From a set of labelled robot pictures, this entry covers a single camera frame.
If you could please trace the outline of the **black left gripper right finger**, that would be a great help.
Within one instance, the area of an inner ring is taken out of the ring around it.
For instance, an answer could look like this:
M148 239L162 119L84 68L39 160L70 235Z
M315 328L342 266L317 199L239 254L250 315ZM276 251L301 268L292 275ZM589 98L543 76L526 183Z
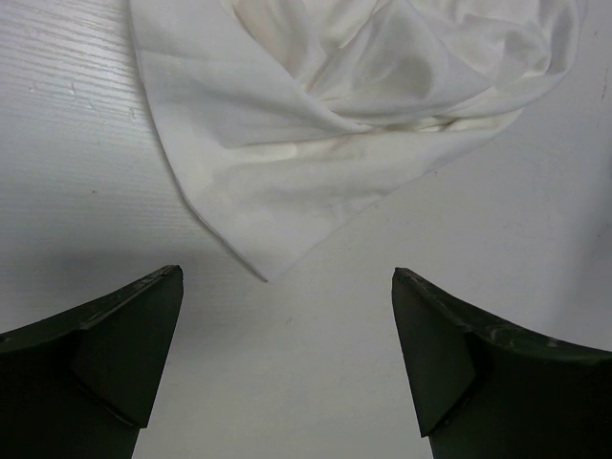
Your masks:
M436 458L607 458L611 355L516 325L406 268L392 306Z

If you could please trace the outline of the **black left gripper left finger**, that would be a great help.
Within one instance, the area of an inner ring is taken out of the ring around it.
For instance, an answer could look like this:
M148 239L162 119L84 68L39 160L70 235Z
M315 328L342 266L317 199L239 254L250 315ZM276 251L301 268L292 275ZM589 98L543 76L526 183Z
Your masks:
M131 457L183 296L183 271L169 265L2 334L2 457Z

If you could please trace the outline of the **white t shirt robot print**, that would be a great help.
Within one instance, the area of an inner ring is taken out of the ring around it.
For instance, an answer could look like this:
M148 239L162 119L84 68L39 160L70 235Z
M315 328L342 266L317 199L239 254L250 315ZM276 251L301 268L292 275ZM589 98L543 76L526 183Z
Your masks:
M583 1L133 1L186 203L266 280L489 142L572 68Z

